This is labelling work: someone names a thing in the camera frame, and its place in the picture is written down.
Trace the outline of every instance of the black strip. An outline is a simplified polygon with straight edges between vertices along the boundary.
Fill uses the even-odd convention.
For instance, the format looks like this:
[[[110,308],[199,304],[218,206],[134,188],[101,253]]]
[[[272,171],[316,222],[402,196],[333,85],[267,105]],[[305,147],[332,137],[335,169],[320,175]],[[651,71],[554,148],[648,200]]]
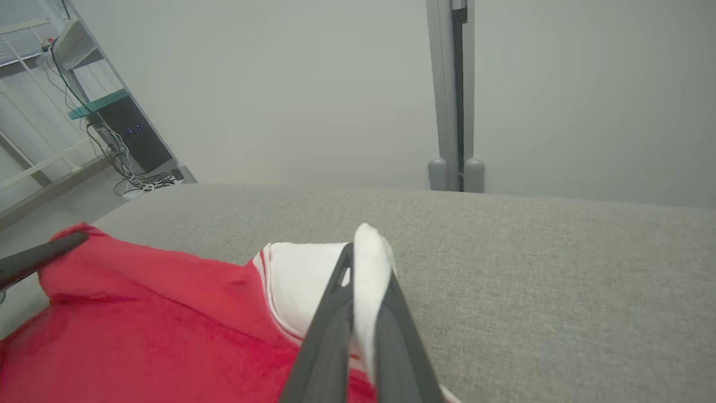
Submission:
[[[453,10],[453,51],[455,54],[455,97],[458,107],[458,172],[465,170],[465,99],[463,91],[463,24],[468,22],[468,8]],[[463,176],[459,176],[463,191]]]

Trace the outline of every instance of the red and white garment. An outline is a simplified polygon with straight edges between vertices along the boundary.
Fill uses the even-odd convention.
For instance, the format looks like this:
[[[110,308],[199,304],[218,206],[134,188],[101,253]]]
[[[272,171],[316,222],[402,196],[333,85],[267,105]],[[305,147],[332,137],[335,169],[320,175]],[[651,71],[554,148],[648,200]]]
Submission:
[[[0,402],[275,402],[344,245],[270,244],[237,266],[84,224],[55,238],[76,231],[88,240],[39,271],[50,306],[0,343]],[[380,273],[359,269],[390,278],[395,265],[367,225],[354,248],[354,313],[368,325],[356,319],[351,361],[371,368],[357,364],[373,357]],[[350,371],[348,395],[375,401],[364,372]]]

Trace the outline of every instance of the wall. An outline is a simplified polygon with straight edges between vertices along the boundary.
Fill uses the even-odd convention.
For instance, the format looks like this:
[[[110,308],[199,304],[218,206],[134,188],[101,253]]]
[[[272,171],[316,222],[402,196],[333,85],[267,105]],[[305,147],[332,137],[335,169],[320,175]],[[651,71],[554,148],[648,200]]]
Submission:
[[[74,106],[70,98],[67,98],[66,104],[64,93],[52,86],[51,83],[54,83],[64,89],[62,80],[48,70],[47,61],[43,62],[43,59],[35,58],[26,62],[34,76],[45,86],[49,95],[59,106],[59,110],[19,63],[0,67],[0,130],[25,153],[30,161],[39,163],[55,154],[50,143],[64,150],[84,140],[87,134],[81,131],[79,120],[69,123],[64,118],[63,114],[69,112]],[[104,60],[79,68],[76,75],[90,100],[101,98],[122,88],[119,80]],[[20,108],[31,113],[29,119],[10,103],[8,97],[3,94],[3,89],[14,94]],[[75,105],[79,106],[76,100],[73,99],[73,101]],[[94,134],[94,129],[90,128],[90,132]],[[94,159],[95,152],[91,146],[86,146],[72,153],[71,157],[75,164],[81,166]],[[15,161],[4,152],[0,153],[0,166],[2,167],[0,181],[10,179],[22,172]],[[50,180],[55,180],[68,174],[70,169],[65,162],[57,161],[43,169],[42,172]],[[24,179],[0,191],[0,211],[28,197],[38,189],[39,185],[33,179]]]
[[[475,3],[486,192],[716,207],[716,2]]]
[[[425,0],[75,5],[199,182],[428,187]]]

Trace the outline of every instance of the floor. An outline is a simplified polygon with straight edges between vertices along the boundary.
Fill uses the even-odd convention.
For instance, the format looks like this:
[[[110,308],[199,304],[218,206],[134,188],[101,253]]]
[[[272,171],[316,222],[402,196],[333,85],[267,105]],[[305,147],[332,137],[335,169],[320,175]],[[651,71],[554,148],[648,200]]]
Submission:
[[[162,165],[155,172],[166,172]],[[108,168],[105,172],[82,182],[67,193],[36,209],[20,221],[0,232],[0,258],[43,244],[58,231],[73,224],[93,223],[128,200],[112,191],[118,175]],[[32,275],[7,291],[0,305],[0,338],[10,334],[34,314],[47,306],[47,297]]]

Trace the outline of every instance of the white metal frame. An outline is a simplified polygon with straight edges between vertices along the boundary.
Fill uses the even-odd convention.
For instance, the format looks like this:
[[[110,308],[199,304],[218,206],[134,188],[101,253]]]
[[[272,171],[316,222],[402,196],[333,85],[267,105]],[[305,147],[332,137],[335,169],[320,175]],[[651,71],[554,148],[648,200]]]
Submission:
[[[5,34],[21,31],[24,29],[32,30],[32,28],[34,28],[34,27],[38,27],[40,25],[49,24],[49,23],[50,23],[50,21],[47,19],[33,19],[30,21],[21,22],[18,24],[11,24],[11,25],[7,25],[4,27],[0,27],[0,39],[2,39],[2,41],[8,47],[8,49],[10,49],[10,52],[12,52],[12,54],[15,56],[15,58],[18,60],[18,62],[22,65],[22,67],[27,71],[27,73],[30,74],[30,77],[32,77],[33,81],[35,81],[35,83],[40,87],[40,89],[45,94],[45,96],[47,96],[50,99],[50,101],[52,102],[52,105],[54,105],[55,108],[62,114],[62,116],[68,122],[68,124],[70,124],[73,127],[73,129],[75,129],[77,131],[77,128],[75,127],[74,124],[72,124],[72,121],[69,119],[69,116],[67,116],[67,114],[62,110],[62,108],[52,99],[52,97],[49,95],[48,89],[45,88],[45,86],[40,82],[40,80],[37,79],[37,77],[35,77],[34,73],[27,66],[27,63],[25,63],[25,61],[22,59],[22,57],[20,57],[20,55],[17,53],[17,51],[12,47],[10,42],[4,36]],[[21,172],[20,174],[17,174],[16,176],[13,176],[10,179],[0,182],[0,191],[17,183],[18,181],[21,181],[24,178],[31,176],[32,174],[35,174],[36,172],[38,172],[40,170],[50,166],[55,161],[63,160],[70,167],[70,169],[73,172],[80,170],[80,167],[78,167],[77,164],[72,160],[72,158],[70,157],[70,154],[74,151],[77,151],[77,150],[89,145],[90,140],[88,138],[80,141],[79,143],[74,144],[73,146],[71,146],[69,148],[62,149],[61,147],[59,147],[58,145],[56,145],[52,141],[50,141],[48,136],[46,136],[46,134],[43,133],[43,131],[39,127],[37,127],[37,125],[35,125],[34,122],[37,121],[37,119],[33,116],[33,112],[31,110],[29,110],[28,108],[21,107],[21,104],[17,102],[17,96],[15,94],[13,94],[13,92],[9,88],[6,88],[3,85],[0,85],[0,93],[3,93],[10,100],[10,103],[12,103],[12,105],[15,108],[17,108],[17,110],[20,111],[20,113],[30,123],[32,128],[34,128],[37,131],[37,133],[40,134],[40,136],[50,145],[50,147],[52,147],[52,149],[55,152],[55,154],[53,156],[50,156],[49,158],[45,159],[42,162],[39,162],[37,164],[32,163],[25,156],[25,154],[20,150],[20,148],[5,133],[0,131],[0,136],[5,141],[7,141],[10,144],[10,146],[15,151],[17,151],[25,161],[27,161],[28,163],[30,163],[32,165],[31,168],[26,169],[25,171]]]

